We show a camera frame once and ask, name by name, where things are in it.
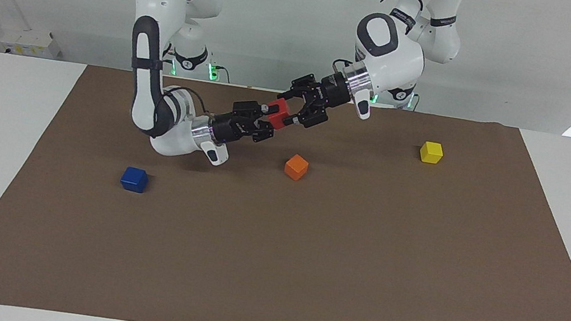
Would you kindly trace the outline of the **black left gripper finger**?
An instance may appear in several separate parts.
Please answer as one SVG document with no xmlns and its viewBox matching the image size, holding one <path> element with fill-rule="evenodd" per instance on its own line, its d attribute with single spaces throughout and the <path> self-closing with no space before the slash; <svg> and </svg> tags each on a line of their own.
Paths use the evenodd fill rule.
<svg viewBox="0 0 571 321">
<path fill-rule="evenodd" d="M 281 92 L 277 95 L 279 99 L 302 99 L 305 104 L 315 103 L 320 100 L 321 83 L 315 79 L 315 75 L 306 74 L 303 77 L 292 81 L 288 91 Z"/>
<path fill-rule="evenodd" d="M 327 117 L 328 115 L 326 115 L 326 110 L 323 106 L 313 102 L 306 102 L 300 111 L 285 117 L 284 125 L 289 127 L 289 125 L 299 124 L 307 129 L 326 122 Z"/>
</svg>

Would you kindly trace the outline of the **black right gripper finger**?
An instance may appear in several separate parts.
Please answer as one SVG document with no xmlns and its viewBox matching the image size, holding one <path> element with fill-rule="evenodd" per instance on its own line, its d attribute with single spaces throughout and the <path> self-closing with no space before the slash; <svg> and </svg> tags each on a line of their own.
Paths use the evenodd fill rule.
<svg viewBox="0 0 571 321">
<path fill-rule="evenodd" d="M 233 115 L 255 121 L 268 114 L 269 106 L 260 104 L 256 101 L 236 101 L 234 105 Z"/>
<path fill-rule="evenodd" d="M 253 142 L 257 143 L 268 138 L 273 138 L 274 131 L 275 129 L 272 124 L 253 121 L 250 122 L 248 135 L 252 138 Z"/>
</svg>

